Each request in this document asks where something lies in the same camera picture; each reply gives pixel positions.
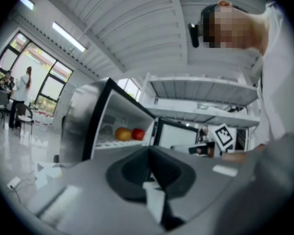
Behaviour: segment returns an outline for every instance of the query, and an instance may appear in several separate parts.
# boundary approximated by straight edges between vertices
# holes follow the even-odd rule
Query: metal shelf
[[[184,109],[176,106],[144,105],[157,117],[169,118],[210,125],[227,124],[234,128],[249,128],[259,124],[259,117],[248,116],[241,113],[229,113],[214,110]]]
[[[149,83],[158,98],[184,99],[247,106],[257,99],[257,89],[223,79],[207,77],[159,77]]]

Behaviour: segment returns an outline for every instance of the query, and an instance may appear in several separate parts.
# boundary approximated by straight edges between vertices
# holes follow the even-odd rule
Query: shelf
[[[148,145],[148,141],[137,141],[137,140],[129,140],[129,141],[120,141],[115,139],[112,136],[104,136],[100,135],[98,137],[96,143],[96,150],[99,149],[110,149],[110,148],[119,148],[119,147],[128,147],[134,145]]]
[[[174,106],[144,105],[157,117],[172,120],[220,125],[225,123],[229,127],[249,128],[259,124],[259,117],[249,116],[241,113],[229,113],[214,110],[188,109]]]
[[[149,80],[158,98],[184,99],[244,107],[257,99],[257,89],[207,77],[159,77]]]

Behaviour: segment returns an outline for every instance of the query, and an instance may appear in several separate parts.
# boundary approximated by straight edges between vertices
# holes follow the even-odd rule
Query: power outlet
[[[19,177],[14,177],[6,186],[9,189],[16,189],[21,183],[21,179]]]

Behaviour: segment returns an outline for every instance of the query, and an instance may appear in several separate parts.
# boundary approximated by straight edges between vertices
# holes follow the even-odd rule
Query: fluorescent light
[[[37,60],[37,59],[35,59],[35,58],[33,58],[32,56],[29,56],[31,59],[33,59],[35,62],[37,62],[38,64],[40,64],[40,62]]]
[[[57,32],[59,32],[64,38],[66,38],[71,44],[73,44],[81,52],[83,52],[86,49],[78,40],[72,37],[70,33],[68,33],[64,28],[62,28],[56,22],[52,24],[52,28],[54,28]]]
[[[25,4],[30,10],[33,10],[34,3],[31,0],[20,0],[23,4]]]

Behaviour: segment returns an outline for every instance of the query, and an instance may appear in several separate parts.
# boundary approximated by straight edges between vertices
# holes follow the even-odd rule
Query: white tile floor
[[[53,162],[53,156],[59,154],[60,133],[51,129],[41,129],[33,126],[30,136],[30,125],[21,130],[11,130],[8,127],[8,117],[5,127],[0,123],[0,187],[3,194],[7,194],[13,201],[18,201],[15,193],[7,193],[7,184],[15,177],[21,179],[18,195],[21,203],[37,191],[35,185],[34,168],[38,162]]]

